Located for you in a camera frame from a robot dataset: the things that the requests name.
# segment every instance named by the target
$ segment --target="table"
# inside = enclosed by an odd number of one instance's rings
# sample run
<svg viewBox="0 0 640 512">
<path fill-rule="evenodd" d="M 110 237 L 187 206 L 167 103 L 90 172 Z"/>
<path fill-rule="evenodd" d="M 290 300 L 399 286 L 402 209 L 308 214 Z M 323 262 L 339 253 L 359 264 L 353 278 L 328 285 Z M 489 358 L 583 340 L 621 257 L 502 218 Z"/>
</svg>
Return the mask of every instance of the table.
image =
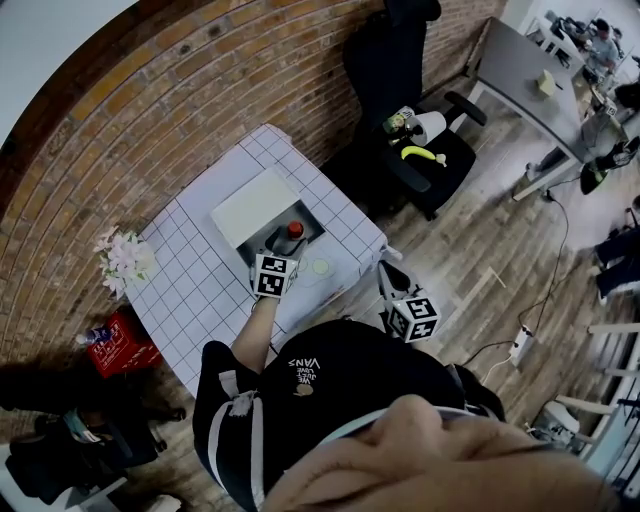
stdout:
<svg viewBox="0 0 640 512">
<path fill-rule="evenodd" d="M 555 180 L 575 164 L 589 160 L 588 149 L 581 140 L 581 120 L 571 76 L 554 57 L 493 18 L 480 58 L 477 83 L 469 101 L 476 103 L 483 92 L 488 92 L 552 139 L 569 157 L 515 195 L 516 201 Z M 559 86 L 550 98 L 545 97 L 536 84 L 544 69 L 553 74 Z M 465 117 L 460 116 L 452 123 L 451 130 L 456 131 Z"/>
<path fill-rule="evenodd" d="M 286 177 L 326 229 L 305 251 L 298 279 L 280 303 L 274 345 L 358 282 L 386 247 L 377 226 L 278 128 L 263 125 L 234 146 L 142 231 L 158 265 L 148 280 L 126 289 L 152 340 L 194 396 L 202 347 L 212 339 L 231 344 L 255 302 L 247 265 L 210 212 L 269 167 Z"/>
<path fill-rule="evenodd" d="M 568 34 L 565 34 L 564 39 L 560 39 L 553 32 L 551 32 L 551 25 L 553 25 L 553 23 L 551 23 L 551 21 L 546 18 L 536 17 L 532 21 L 533 30 L 539 29 L 540 33 L 544 37 L 544 41 L 542 42 L 540 48 L 546 52 L 549 46 L 553 44 L 553 48 L 549 53 L 549 55 L 552 56 L 555 56 L 559 49 L 563 50 L 567 55 L 569 55 L 569 57 L 571 57 L 571 67 L 569 68 L 569 74 L 571 76 L 575 76 L 576 73 L 580 71 L 580 69 L 582 69 L 585 64 L 584 57 Z"/>
</svg>

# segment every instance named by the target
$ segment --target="brick wall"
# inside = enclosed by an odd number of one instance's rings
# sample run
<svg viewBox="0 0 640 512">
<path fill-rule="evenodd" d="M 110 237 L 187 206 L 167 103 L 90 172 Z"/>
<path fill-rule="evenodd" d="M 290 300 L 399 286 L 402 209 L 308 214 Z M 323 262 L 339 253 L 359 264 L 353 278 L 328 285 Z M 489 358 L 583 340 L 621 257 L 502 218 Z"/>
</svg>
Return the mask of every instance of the brick wall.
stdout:
<svg viewBox="0 0 640 512">
<path fill-rule="evenodd" d="M 444 0 L 425 87 L 454 76 L 504 0 Z M 109 312 L 92 238 L 142 228 L 245 133 L 270 122 L 316 164 L 358 102 L 342 43 L 379 0 L 155 0 L 56 72 L 0 160 L 0 363 L 59 364 Z"/>
</svg>

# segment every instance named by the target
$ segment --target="white sleeve stripe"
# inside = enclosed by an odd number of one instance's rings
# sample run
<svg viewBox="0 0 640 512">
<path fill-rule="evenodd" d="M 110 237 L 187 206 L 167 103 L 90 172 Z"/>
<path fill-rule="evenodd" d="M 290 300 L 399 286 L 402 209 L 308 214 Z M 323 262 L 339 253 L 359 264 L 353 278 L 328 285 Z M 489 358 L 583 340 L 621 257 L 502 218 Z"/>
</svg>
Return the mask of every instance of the white sleeve stripe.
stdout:
<svg viewBox="0 0 640 512">
<path fill-rule="evenodd" d="M 251 493 L 256 508 L 260 510 L 264 502 L 264 424 L 262 399 L 253 399 L 253 417 L 251 421 Z"/>
<path fill-rule="evenodd" d="M 222 419 L 227 413 L 227 409 L 231 405 L 231 402 L 225 402 L 220 406 L 218 411 L 213 417 L 211 421 L 211 429 L 209 430 L 209 445 L 208 445 L 208 454 L 209 454 L 209 465 L 211 466 L 211 471 L 213 471 L 213 476 L 216 481 L 221 485 L 221 487 L 227 492 L 227 488 L 222 483 L 220 479 L 220 472 L 218 471 L 218 461 L 217 461 L 217 453 L 218 453 L 218 440 L 220 437 L 220 425 L 222 424 Z"/>
<path fill-rule="evenodd" d="M 236 377 L 235 370 L 228 370 L 226 372 L 219 373 L 218 379 L 220 379 L 222 389 L 224 389 L 224 392 L 229 398 L 233 400 L 240 394 L 240 391 L 238 390 L 238 379 Z"/>
</svg>

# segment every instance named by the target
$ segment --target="paper towel roll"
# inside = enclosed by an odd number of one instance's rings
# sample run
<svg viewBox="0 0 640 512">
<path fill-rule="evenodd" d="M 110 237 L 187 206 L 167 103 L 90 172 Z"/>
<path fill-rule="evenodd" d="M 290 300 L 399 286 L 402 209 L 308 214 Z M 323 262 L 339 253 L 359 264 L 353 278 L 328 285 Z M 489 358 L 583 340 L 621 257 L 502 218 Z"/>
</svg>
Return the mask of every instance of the paper towel roll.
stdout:
<svg viewBox="0 0 640 512">
<path fill-rule="evenodd" d="M 407 131 L 411 132 L 416 126 L 422 128 L 422 133 L 412 135 L 411 142 L 424 147 L 447 129 L 447 121 L 440 112 L 427 112 L 407 119 Z"/>
</svg>

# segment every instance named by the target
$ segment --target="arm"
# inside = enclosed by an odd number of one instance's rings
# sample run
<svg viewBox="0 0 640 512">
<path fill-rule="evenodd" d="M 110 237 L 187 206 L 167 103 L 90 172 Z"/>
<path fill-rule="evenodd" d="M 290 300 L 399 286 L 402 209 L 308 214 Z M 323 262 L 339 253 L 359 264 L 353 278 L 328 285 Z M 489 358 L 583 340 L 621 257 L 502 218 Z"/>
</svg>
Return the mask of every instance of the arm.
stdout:
<svg viewBox="0 0 640 512">
<path fill-rule="evenodd" d="M 238 362 L 258 374 L 262 373 L 267 361 L 277 308 L 278 299 L 263 297 L 256 302 L 249 320 L 231 346 Z"/>
</svg>

